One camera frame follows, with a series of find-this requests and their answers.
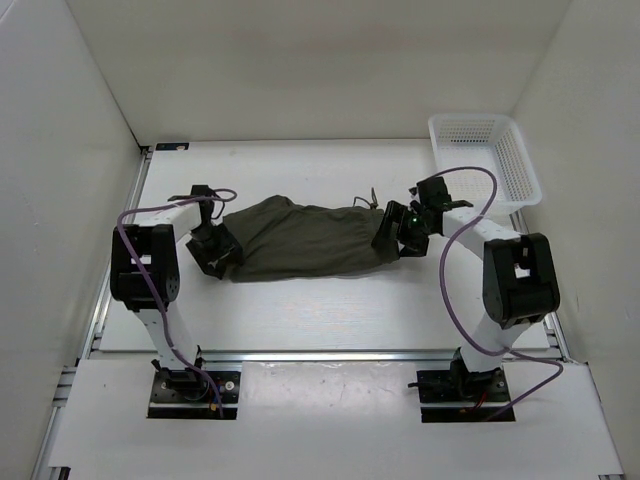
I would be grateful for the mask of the olive green shorts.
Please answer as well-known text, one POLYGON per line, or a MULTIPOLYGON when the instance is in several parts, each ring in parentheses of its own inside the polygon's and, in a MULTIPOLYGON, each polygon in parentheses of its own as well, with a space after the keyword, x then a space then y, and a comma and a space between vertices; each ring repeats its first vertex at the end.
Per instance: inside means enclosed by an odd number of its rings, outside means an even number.
POLYGON ((236 283, 351 275, 400 259, 393 240, 374 247, 381 209, 300 205, 282 195, 230 213, 223 224, 244 262, 228 267, 236 283))

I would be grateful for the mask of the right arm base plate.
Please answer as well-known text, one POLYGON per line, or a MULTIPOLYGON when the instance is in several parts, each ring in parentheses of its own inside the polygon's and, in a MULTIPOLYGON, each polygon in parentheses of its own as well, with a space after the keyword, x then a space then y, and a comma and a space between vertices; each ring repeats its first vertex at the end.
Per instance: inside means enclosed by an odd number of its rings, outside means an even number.
POLYGON ((418 392, 422 423, 515 422, 504 371, 471 374, 458 382, 451 370, 419 370, 407 387, 418 392))

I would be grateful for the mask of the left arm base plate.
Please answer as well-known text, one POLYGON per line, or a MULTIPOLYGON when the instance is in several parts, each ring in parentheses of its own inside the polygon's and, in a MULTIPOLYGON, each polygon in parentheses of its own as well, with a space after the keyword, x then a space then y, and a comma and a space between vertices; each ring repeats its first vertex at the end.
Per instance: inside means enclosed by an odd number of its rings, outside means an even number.
POLYGON ((241 372, 207 371, 215 384, 190 369, 155 372, 147 417, 171 420, 223 420, 237 419, 241 372))

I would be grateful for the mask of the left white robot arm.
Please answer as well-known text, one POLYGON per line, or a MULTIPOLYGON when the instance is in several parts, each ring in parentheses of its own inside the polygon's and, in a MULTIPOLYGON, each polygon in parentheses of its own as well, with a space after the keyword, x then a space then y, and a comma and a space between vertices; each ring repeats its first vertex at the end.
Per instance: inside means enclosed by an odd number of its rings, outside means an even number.
POLYGON ((198 185, 189 195, 171 197, 164 205, 126 210, 116 220, 110 263, 114 300, 145 326, 158 359, 155 368, 188 400, 209 397, 222 403, 219 387, 201 364, 176 300, 180 291, 177 244, 186 247, 200 271, 221 279, 244 263, 238 240, 215 221, 217 205, 235 200, 231 189, 198 185))

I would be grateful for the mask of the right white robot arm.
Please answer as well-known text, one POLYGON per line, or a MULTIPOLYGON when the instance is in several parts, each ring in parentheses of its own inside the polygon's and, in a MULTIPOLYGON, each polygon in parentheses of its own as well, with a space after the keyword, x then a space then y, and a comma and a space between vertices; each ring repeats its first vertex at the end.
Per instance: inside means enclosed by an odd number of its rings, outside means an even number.
POLYGON ((446 388, 458 399, 484 394, 505 356, 524 359, 515 341, 532 325, 556 311, 559 287, 548 239, 523 235, 486 218, 461 200, 432 205, 417 201, 387 204, 372 245, 394 241, 403 257, 422 257, 433 235, 446 238, 439 266, 439 286, 445 308, 463 338, 450 363, 446 388), (446 280, 446 259, 458 243, 482 262, 484 313, 473 332, 457 317, 446 280))

